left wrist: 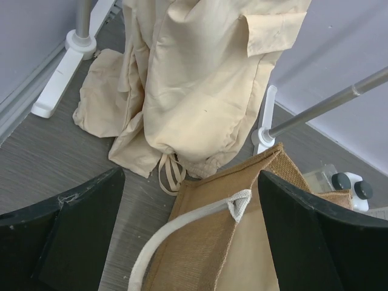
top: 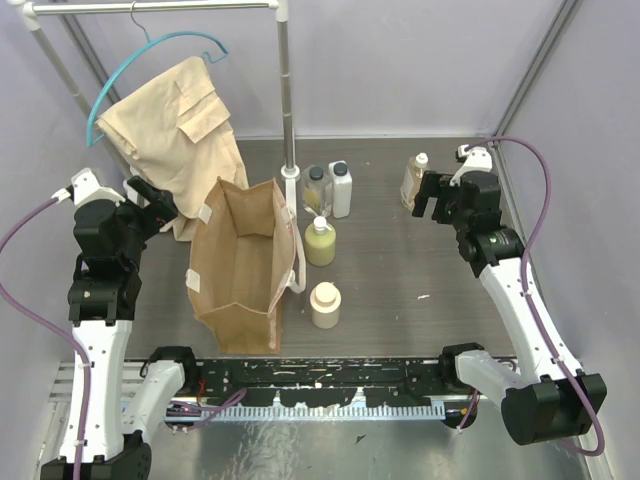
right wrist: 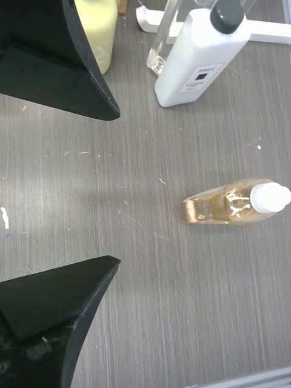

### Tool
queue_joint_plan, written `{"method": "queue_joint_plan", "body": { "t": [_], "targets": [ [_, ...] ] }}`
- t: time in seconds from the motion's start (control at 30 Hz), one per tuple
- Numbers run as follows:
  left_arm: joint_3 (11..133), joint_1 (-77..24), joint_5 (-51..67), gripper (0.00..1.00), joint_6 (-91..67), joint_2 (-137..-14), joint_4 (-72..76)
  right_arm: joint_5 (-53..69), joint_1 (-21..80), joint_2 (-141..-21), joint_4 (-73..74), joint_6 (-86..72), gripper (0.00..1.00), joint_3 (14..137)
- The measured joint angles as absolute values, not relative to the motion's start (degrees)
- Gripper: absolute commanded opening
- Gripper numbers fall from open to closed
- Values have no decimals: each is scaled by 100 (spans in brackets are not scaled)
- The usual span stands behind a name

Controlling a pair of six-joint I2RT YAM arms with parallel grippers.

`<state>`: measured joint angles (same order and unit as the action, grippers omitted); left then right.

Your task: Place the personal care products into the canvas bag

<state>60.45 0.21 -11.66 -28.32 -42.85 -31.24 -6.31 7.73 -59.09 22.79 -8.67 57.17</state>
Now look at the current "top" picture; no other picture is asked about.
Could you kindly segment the amber bottle white cap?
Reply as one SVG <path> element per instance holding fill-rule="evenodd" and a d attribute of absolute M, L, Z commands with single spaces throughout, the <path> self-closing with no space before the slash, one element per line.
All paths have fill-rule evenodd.
<path fill-rule="evenodd" d="M 420 189 L 423 175 L 429 170 L 429 158 L 426 153 L 420 152 L 408 161 L 403 182 L 400 187 L 402 204 L 412 211 L 415 197 Z"/>

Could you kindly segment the white bottle black cap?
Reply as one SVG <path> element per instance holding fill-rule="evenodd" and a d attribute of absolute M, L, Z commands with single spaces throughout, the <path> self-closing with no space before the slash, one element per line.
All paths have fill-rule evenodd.
<path fill-rule="evenodd" d="M 353 179 L 351 170 L 344 160 L 332 162 L 328 165 L 332 180 L 332 215 L 334 218 L 344 218 L 350 214 Z"/>

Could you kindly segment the clear bottle black cap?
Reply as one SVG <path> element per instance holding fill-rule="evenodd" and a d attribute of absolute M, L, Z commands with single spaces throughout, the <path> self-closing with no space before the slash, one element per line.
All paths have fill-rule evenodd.
<path fill-rule="evenodd" d="M 320 166 L 311 165 L 302 172 L 304 209 L 314 216 L 329 217 L 332 210 L 332 180 Z"/>

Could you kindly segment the green pump lotion bottle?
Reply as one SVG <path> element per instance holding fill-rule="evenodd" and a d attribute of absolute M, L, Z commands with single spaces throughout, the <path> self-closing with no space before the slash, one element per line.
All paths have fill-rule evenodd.
<path fill-rule="evenodd" d="M 307 261 L 316 267 L 329 265 L 336 255 L 336 231 L 323 216 L 316 216 L 304 234 Z"/>

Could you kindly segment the beige bottle wide cap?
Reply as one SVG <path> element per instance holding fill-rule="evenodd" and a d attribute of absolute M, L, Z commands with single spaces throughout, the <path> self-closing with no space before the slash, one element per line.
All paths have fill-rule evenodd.
<path fill-rule="evenodd" d="M 312 322 L 321 329 L 331 329 L 339 321 L 341 293 L 330 282 L 317 284 L 310 294 Z"/>

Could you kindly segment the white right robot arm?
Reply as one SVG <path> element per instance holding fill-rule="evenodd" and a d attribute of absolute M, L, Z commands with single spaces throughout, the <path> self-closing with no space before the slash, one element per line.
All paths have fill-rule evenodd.
<path fill-rule="evenodd" d="M 525 247 L 502 222 L 497 176 L 428 172 L 413 216 L 423 216 L 430 199 L 436 201 L 433 220 L 455 229 L 459 253 L 494 302 L 518 360 L 511 370 L 477 343 L 446 346 L 438 358 L 442 388 L 484 394 L 521 446 L 588 433 L 606 384 L 601 375 L 584 371 L 556 330 L 523 261 Z"/>

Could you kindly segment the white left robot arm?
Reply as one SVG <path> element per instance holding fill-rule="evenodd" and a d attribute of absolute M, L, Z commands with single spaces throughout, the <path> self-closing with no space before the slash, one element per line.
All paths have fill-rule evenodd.
<path fill-rule="evenodd" d="M 188 347 L 156 349 L 128 407 L 121 378 L 148 241 L 178 215 L 172 194 L 131 177 L 138 205 L 83 170 L 55 202 L 75 206 L 80 252 L 68 293 L 75 351 L 71 415 L 44 479 L 144 479 L 150 442 L 174 394 L 188 396 L 200 372 Z M 248 189 L 220 180 L 196 209 L 186 286 L 196 318 L 231 355 L 271 355 L 281 346 L 281 299 L 306 287 L 293 181 Z"/>

